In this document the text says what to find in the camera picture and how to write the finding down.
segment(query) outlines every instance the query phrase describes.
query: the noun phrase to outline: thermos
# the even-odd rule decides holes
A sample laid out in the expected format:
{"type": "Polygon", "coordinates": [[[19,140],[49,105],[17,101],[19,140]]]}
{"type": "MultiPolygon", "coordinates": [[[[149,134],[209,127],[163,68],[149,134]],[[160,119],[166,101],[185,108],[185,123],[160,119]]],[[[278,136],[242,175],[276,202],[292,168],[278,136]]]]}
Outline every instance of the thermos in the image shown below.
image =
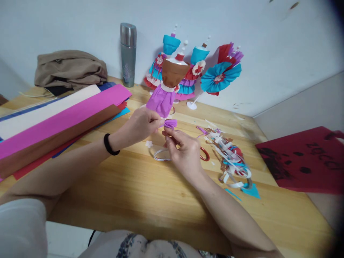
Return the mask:
{"type": "Polygon", "coordinates": [[[121,23],[122,80],[125,87],[133,87],[136,63],[136,26],[121,23]]]}

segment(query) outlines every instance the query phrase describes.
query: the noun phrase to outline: red paper bag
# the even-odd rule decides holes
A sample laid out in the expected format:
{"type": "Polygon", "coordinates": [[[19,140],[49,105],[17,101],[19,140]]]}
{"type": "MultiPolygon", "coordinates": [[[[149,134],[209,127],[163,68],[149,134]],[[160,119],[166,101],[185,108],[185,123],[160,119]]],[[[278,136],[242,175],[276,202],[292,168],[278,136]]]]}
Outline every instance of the red paper bag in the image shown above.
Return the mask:
{"type": "Polygon", "coordinates": [[[344,193],[344,138],[317,127],[257,144],[280,187],[299,192],[344,193]]]}

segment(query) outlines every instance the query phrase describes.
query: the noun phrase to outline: wrist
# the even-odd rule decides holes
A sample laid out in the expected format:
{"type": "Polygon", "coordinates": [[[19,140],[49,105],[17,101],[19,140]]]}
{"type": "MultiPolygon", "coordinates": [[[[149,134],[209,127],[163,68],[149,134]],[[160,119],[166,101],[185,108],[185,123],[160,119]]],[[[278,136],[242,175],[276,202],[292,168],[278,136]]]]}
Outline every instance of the wrist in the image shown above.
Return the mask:
{"type": "Polygon", "coordinates": [[[128,147],[126,141],[128,141],[127,138],[118,132],[109,135],[109,143],[114,152],[128,147]]]}

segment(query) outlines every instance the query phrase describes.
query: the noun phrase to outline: hand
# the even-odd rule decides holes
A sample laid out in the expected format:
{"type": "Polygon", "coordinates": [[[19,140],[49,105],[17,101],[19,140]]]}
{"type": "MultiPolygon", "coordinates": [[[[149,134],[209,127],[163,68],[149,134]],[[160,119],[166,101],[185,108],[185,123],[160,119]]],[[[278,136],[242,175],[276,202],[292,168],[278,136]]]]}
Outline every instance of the hand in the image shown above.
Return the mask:
{"type": "Polygon", "coordinates": [[[168,127],[164,127],[164,130],[162,134],[165,136],[165,146],[173,163],[187,181],[194,184],[200,175],[206,175],[201,166],[200,142],[182,131],[168,127]]]}
{"type": "Polygon", "coordinates": [[[163,126],[165,119],[146,107],[134,111],[130,119],[115,133],[109,136],[113,151],[138,143],[163,126]]]}

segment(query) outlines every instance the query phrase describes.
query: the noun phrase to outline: black hair tie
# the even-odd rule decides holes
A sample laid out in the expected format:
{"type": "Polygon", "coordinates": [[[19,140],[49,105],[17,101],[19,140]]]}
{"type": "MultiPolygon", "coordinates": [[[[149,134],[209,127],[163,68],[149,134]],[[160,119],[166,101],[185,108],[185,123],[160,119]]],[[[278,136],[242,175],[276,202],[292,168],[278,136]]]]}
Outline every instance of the black hair tie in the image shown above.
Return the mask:
{"type": "Polygon", "coordinates": [[[110,143],[109,143],[109,135],[110,135],[110,134],[104,135],[104,145],[105,145],[106,150],[107,150],[111,155],[116,156],[116,155],[119,154],[119,152],[120,152],[121,150],[118,150],[118,151],[114,152],[114,151],[111,149],[111,146],[110,146],[110,143]]]}

